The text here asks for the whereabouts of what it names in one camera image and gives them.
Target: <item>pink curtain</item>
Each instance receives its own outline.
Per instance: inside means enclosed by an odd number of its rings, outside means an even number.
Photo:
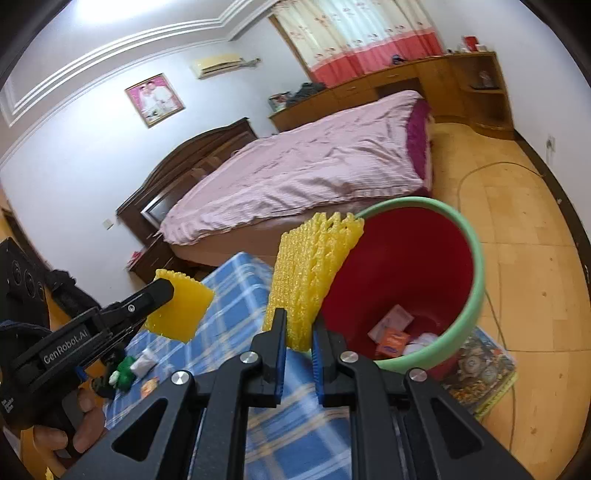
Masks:
[[[392,64],[441,55],[417,0],[283,0],[273,7],[315,79],[328,87]]]

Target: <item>pink bedspread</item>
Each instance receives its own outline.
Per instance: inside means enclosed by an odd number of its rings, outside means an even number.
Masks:
[[[160,231],[168,243],[199,239],[264,219],[424,186],[407,150],[412,90],[261,138],[191,189]]]

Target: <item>metal screw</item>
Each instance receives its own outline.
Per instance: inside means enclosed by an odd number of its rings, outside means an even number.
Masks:
[[[346,364],[354,364],[357,360],[359,360],[359,355],[356,352],[347,350],[340,354],[340,359]]]
[[[189,381],[189,373],[184,370],[179,370],[178,372],[173,373],[171,380],[175,385],[184,385]]]
[[[413,368],[408,376],[415,382],[424,382],[427,379],[427,372],[422,368]]]
[[[240,361],[243,364],[253,364],[258,360],[258,353],[256,352],[244,352],[240,355]]]

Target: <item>blue plaid tablecloth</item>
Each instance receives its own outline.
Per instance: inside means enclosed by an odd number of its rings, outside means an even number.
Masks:
[[[272,269],[239,253],[203,280],[215,292],[193,340],[184,344],[145,330],[131,340],[128,353],[150,347],[158,365],[127,394],[105,406],[107,428],[140,401],[141,385],[166,380],[178,369],[200,374],[218,368],[248,350],[261,331]],[[246,439],[245,478],[253,480],[346,480],[351,478],[349,414],[346,408],[322,408],[314,390],[311,362],[287,351],[285,384],[278,408],[251,408]]]

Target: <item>drawer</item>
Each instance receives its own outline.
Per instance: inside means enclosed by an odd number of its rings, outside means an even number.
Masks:
[[[339,99],[339,108],[341,110],[347,110],[347,108],[353,108],[355,106],[375,102],[377,99],[378,94],[375,92],[375,90],[363,90],[346,98]]]
[[[158,268],[168,268],[167,265],[171,265],[175,260],[177,258],[170,246],[159,238],[134,262],[130,270],[144,282],[149,283],[154,279],[154,274]]]
[[[367,77],[369,85],[372,87],[381,87],[389,83],[399,82],[418,77],[418,72],[414,65],[393,67],[383,72],[377,72]]]
[[[339,111],[339,104],[331,90],[314,95],[310,102],[319,119]]]
[[[332,92],[335,94],[337,98],[347,98],[349,96],[355,95],[359,92],[363,92],[364,90],[369,90],[371,85],[367,81],[367,79],[358,79],[352,82],[347,82],[340,87],[335,87],[332,89]]]
[[[316,122],[319,117],[314,111],[311,99],[302,100],[300,103],[289,108],[291,115],[292,129],[305,124]]]
[[[290,109],[277,112],[271,117],[271,122],[277,127],[279,132],[287,132],[293,129],[293,118],[290,113]]]

